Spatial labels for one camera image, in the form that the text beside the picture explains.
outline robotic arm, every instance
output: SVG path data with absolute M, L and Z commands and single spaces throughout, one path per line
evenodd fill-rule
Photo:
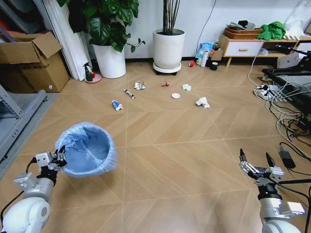
M 5 215 L 2 233 L 39 233 L 49 217 L 49 200 L 57 172 L 67 164 L 65 146 L 53 155 L 49 151 L 35 155 L 33 163 L 38 163 L 40 175 L 35 177 L 26 172 L 14 180 L 23 190 L 24 199 Z
M 268 168 L 252 166 L 247 162 L 243 150 L 240 150 L 239 166 L 255 180 L 259 190 L 262 233 L 301 233 L 297 227 L 285 220 L 292 216 L 302 215 L 305 211 L 300 203 L 282 202 L 281 195 L 275 189 L 275 183 L 279 182 L 285 174 L 281 168 L 276 166 L 268 153 L 266 153 L 266 157 Z

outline plant pot saucer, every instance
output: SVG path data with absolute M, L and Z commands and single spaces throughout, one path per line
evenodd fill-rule
M 170 74 L 170 73 L 176 73 L 178 71 L 180 71 L 181 69 L 181 63 L 179 63 L 179 65 L 174 68 L 174 69 L 162 69 L 160 67 L 157 67 L 156 64 L 154 63 L 154 69 L 157 71 L 157 72 L 161 72 L 161 73 L 167 73 L 167 74 Z
M 92 81 L 87 81 L 86 79 L 85 79 L 85 81 L 86 81 L 87 83 L 97 83 L 97 82 L 99 82 L 101 79 L 102 79 L 102 76 L 101 76 L 100 74 L 95 74 L 95 77 L 93 78 Z

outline blue plastic bag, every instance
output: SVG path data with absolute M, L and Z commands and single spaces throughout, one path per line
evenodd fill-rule
M 208 53 L 210 54 L 210 52 L 213 49 L 213 46 L 214 46 L 214 43 L 212 43 L 212 42 L 201 43 L 199 51 L 197 52 L 195 58 L 199 58 L 199 59 L 201 58 L 202 59 L 204 51 L 208 51 Z
M 64 131 L 55 149 L 66 146 L 63 172 L 72 177 L 99 175 L 115 169 L 117 153 L 111 136 L 101 127 L 82 122 Z

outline herringbone floor pattern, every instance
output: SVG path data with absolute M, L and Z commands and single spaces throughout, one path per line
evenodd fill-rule
M 254 67 L 256 82 L 262 68 Z M 83 179 L 60 172 L 44 233 L 260 233 L 257 189 L 238 167 L 239 149 L 256 166 L 267 166 L 267 151 L 284 167 L 276 150 L 281 137 L 275 119 L 252 95 L 249 69 L 231 65 L 211 71 L 182 62 L 177 76 L 156 76 L 150 63 L 129 63 L 127 74 L 115 80 L 70 80 L 1 180 L 0 207 L 19 192 L 12 181 L 33 154 L 53 151 L 62 131 L 89 121 L 113 137 L 118 167 Z M 137 80 L 147 88 L 134 90 Z M 162 87 L 163 81 L 170 86 Z M 182 91 L 185 83 L 192 85 L 190 92 Z M 172 99 L 174 92 L 181 98 Z M 195 105 L 203 96 L 210 109 Z M 112 100 L 124 109 L 116 112 Z M 297 170 L 310 172 L 310 165 L 291 153 Z M 36 166 L 31 171 L 36 173 Z M 306 205 L 300 197 L 280 193 Z M 297 217 L 294 224 L 303 230 L 304 221 Z

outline wooden cabinet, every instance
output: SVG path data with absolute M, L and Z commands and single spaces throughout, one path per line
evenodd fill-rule
M 275 45 L 280 44 L 286 47 L 296 47 L 300 42 L 311 41 L 310 36 L 300 37 L 299 40 L 282 39 L 282 40 L 258 40 L 258 39 L 230 39 L 225 35 L 219 38 L 219 47 L 224 51 L 223 57 L 228 57 L 227 67 L 230 65 L 232 57 L 255 57 L 261 48 L 269 51 L 267 55 L 258 55 L 257 57 L 282 57 L 286 54 L 275 50 Z

